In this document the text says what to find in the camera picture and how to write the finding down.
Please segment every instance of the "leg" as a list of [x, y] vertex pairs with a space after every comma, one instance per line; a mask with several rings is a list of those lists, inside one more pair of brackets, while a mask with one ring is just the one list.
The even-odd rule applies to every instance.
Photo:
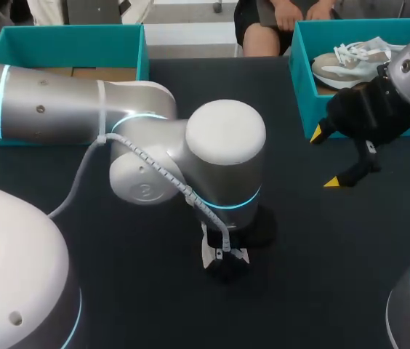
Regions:
[[236, 38], [244, 56], [278, 56], [280, 39], [275, 29], [260, 25], [256, 0], [239, 0], [234, 12]]
[[250, 25], [244, 34], [244, 57], [279, 56], [279, 36], [272, 28], [259, 23]]

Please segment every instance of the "black table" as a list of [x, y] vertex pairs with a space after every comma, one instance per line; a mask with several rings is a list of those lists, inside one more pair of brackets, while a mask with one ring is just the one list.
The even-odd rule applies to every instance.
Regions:
[[[100, 149], [76, 202], [57, 219], [98, 348], [390, 348], [385, 306], [410, 265], [410, 138], [380, 153], [384, 170], [354, 189], [323, 188], [355, 161], [347, 140], [310, 145], [285, 58], [154, 60], [181, 117], [242, 100], [265, 120], [263, 204], [278, 240], [231, 285], [201, 267], [201, 231], [180, 197], [140, 207], [109, 188]], [[0, 188], [45, 212], [66, 196], [84, 149], [0, 148]]]

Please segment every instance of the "cardboard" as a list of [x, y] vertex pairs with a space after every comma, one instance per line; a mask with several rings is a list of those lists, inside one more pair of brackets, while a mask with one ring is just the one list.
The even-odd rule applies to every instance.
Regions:
[[135, 81], [136, 68], [74, 68], [73, 77], [103, 81]]
[[[358, 84], [357, 86], [354, 86], [353, 89], [363, 89], [366, 84]], [[330, 89], [327, 86], [321, 86], [321, 85], [316, 85], [316, 91], [320, 96], [332, 96], [337, 93], [335, 89]]]
[[63, 76], [72, 76], [72, 68], [35, 68], [37, 71], [47, 71], [49, 73], [63, 75]]
[[35, 68], [38, 71], [72, 76], [79, 79], [103, 80], [111, 82], [135, 81], [136, 68]]

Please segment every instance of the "teal box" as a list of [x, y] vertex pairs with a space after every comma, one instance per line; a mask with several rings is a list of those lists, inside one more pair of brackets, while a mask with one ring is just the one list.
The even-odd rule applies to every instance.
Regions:
[[[310, 61], [334, 47], [380, 36], [390, 44], [410, 43], [410, 19], [302, 21], [296, 24], [289, 69], [305, 137], [310, 139], [320, 119], [326, 116], [330, 95], [319, 95]], [[404, 133], [410, 136], [410, 130]]]
[[[0, 64], [24, 68], [136, 68], [148, 80], [143, 25], [54, 25], [5, 27]], [[0, 145], [28, 145], [0, 140]]]

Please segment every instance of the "gray cable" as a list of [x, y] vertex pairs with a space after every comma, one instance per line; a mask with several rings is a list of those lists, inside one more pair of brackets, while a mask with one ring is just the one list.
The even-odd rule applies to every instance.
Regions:
[[81, 184], [81, 177], [89, 163], [89, 159], [92, 156], [96, 147], [100, 145], [104, 145], [106, 140], [114, 140], [121, 144], [124, 144], [128, 147], [133, 153], [139, 156], [146, 164], [153, 167], [156, 171], [158, 171], [164, 178], [170, 181], [188, 200], [188, 202], [192, 202], [194, 206], [200, 209], [220, 230], [222, 233], [222, 250], [224, 252], [230, 252], [230, 237], [229, 237], [229, 230], [226, 224], [193, 192], [191, 188], [186, 186], [180, 180], [178, 180], [171, 172], [167, 171], [163, 168], [160, 164], [158, 164], [152, 157], [150, 157], [145, 151], [136, 147], [130, 140], [125, 137], [122, 137], [116, 133], [108, 133], [105, 136], [99, 136], [96, 141], [94, 141], [87, 152], [84, 154], [82, 159], [81, 165], [79, 166], [76, 177], [74, 178], [73, 185], [71, 190], [61, 205], [56, 208], [55, 211], [49, 214], [50, 218], [55, 218], [61, 212], [63, 212], [69, 204], [72, 202], [74, 197], [76, 196], [76, 192]]
[[76, 196], [77, 190], [79, 189], [79, 186], [81, 184], [81, 177], [83, 173], [85, 172], [87, 165], [89, 164], [89, 160], [92, 157], [94, 150], [100, 145], [103, 145], [103, 143], [95, 141], [87, 148], [87, 151], [84, 154], [84, 157], [82, 158], [81, 164], [79, 165], [79, 168], [77, 169], [76, 176], [74, 177], [73, 185], [71, 186], [71, 189], [69, 190], [68, 196], [66, 196], [65, 200], [61, 203], [61, 205], [59, 205], [59, 207], [57, 207], [53, 212], [51, 212], [48, 215], [48, 217], [50, 217], [51, 219], [54, 219], [61, 212], [67, 209], [69, 204], [72, 202], [72, 200], [74, 200], [74, 196]]

